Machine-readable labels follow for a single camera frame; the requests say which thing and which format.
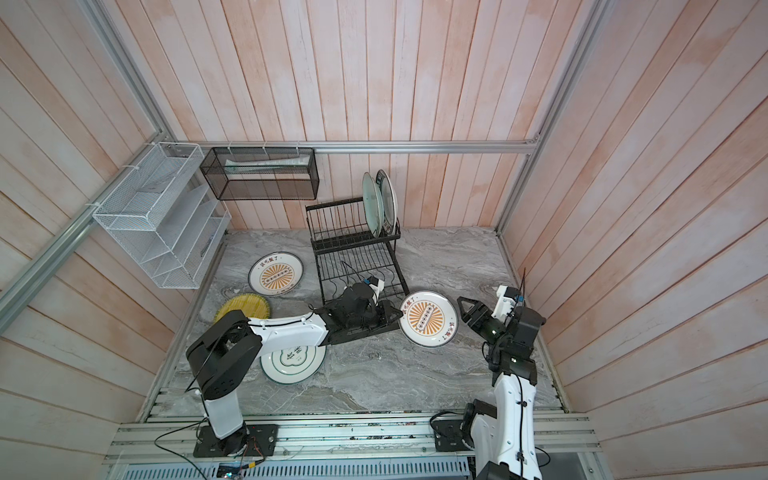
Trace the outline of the black two-tier dish rack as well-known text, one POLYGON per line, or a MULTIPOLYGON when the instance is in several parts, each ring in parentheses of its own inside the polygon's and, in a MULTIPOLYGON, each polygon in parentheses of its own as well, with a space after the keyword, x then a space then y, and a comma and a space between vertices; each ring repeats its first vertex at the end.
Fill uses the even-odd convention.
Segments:
MULTIPOLYGON (((319 310, 325 324, 326 303, 338 298, 348 285, 370 276, 385 281, 381 299, 391 300, 400 309, 410 291, 396 259, 399 226, 391 235, 374 238, 361 197, 310 205, 306 220, 323 302, 319 310)), ((322 344, 338 345, 367 337, 327 334, 322 344)))

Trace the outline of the white plate green clover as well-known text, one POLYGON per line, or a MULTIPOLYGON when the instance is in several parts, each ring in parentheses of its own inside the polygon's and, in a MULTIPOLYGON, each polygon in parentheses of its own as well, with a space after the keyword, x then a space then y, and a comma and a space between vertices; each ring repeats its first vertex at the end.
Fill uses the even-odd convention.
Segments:
POLYGON ((273 382, 293 385, 314 375, 322 366, 326 353, 325 346, 300 346, 261 356, 260 365, 273 382))

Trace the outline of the orange sunburst plate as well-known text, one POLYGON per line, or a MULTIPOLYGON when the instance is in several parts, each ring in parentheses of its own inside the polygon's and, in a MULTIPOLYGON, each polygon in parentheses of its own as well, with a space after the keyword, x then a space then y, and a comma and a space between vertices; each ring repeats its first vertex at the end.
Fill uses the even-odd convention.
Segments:
POLYGON ((419 291, 401 304, 400 330, 426 348, 445 346, 458 331, 458 315, 450 300, 436 292, 419 291))
POLYGON ((302 261, 288 252, 274 252, 263 256, 248 274, 250 288, 263 296, 277 296, 293 290, 304 273, 302 261))

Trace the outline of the mint green flower plate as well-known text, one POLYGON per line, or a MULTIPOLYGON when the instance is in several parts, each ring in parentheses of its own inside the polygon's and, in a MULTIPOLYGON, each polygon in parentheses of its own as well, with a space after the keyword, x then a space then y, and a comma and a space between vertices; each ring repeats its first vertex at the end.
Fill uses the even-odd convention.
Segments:
POLYGON ((383 203, 380 189, 368 172, 362 180, 362 198, 367 226, 377 238, 382 231, 383 203))

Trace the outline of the green rim white plate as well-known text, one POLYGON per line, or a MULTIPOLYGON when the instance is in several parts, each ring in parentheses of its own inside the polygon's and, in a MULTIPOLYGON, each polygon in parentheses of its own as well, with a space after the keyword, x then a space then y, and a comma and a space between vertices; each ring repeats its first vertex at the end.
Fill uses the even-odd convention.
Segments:
POLYGON ((388 174, 380 169, 376 175, 376 184, 382 199, 381 234, 391 235, 397 224, 397 196, 388 174))

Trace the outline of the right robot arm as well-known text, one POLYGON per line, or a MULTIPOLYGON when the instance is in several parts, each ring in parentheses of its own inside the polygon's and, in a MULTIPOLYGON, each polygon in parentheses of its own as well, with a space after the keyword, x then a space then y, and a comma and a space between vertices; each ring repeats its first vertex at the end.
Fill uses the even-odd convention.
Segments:
POLYGON ((537 367, 534 343, 546 319, 524 304, 514 287, 497 289, 489 308, 460 297, 461 319, 484 340, 482 355, 492 373, 495 403, 474 400, 462 420, 462 440, 475 454, 478 479, 540 479, 533 410, 537 367))

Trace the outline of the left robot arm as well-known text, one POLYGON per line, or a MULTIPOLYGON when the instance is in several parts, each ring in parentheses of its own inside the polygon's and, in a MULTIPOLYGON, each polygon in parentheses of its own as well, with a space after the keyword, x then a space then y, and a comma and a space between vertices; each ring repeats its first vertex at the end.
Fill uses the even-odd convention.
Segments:
POLYGON ((245 441, 247 427, 236 390, 256 359, 295 347, 348 343, 398 327, 403 312, 379 297, 383 289, 382 280, 370 277, 295 317, 259 319, 233 310, 193 341, 186 359, 216 440, 245 441))

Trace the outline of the yellow round plate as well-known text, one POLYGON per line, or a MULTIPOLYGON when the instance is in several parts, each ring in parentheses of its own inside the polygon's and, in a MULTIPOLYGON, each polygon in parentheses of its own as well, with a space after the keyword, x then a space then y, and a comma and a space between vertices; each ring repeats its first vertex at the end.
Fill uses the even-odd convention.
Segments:
POLYGON ((271 307, 267 299, 258 294, 247 293, 227 300, 217 311, 213 322, 218 322, 227 313, 235 310, 241 310, 249 318, 269 319, 271 317, 271 307))

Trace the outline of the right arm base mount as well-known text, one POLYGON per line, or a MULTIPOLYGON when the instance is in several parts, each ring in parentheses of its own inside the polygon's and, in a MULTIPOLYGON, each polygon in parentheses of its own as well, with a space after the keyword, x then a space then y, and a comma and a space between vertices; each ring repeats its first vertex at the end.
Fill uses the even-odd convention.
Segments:
POLYGON ((431 419, 429 424, 434 433, 435 449, 438 452, 461 452, 474 449, 470 429, 463 420, 439 417, 431 419))

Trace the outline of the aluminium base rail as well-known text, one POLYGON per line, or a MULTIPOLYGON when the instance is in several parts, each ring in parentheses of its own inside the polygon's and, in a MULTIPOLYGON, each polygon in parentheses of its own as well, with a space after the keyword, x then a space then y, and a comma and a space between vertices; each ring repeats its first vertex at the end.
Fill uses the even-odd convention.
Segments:
MULTIPOLYGON (((274 460, 433 456, 429 413, 247 416, 249 425, 278 426, 274 460)), ((157 417, 123 424, 105 455, 106 464, 170 463, 192 455, 197 442, 192 417, 157 417)), ((554 453, 599 452, 585 414, 534 412, 535 445, 554 453)))

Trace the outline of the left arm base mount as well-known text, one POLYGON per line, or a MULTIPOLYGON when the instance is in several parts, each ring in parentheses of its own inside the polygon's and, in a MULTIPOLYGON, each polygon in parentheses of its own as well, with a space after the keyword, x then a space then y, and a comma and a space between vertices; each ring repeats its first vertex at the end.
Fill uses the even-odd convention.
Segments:
POLYGON ((197 434, 194 458, 246 456, 269 457, 274 454, 278 437, 277 424, 243 424, 224 439, 215 436, 211 426, 203 426, 197 434))

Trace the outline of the black mesh wall basket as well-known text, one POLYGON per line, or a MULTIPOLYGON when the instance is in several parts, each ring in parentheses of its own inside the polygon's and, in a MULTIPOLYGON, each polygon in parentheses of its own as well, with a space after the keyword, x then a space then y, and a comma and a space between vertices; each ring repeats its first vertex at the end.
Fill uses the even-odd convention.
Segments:
POLYGON ((320 184, 311 148, 213 147, 200 169, 224 201, 314 200, 320 184))

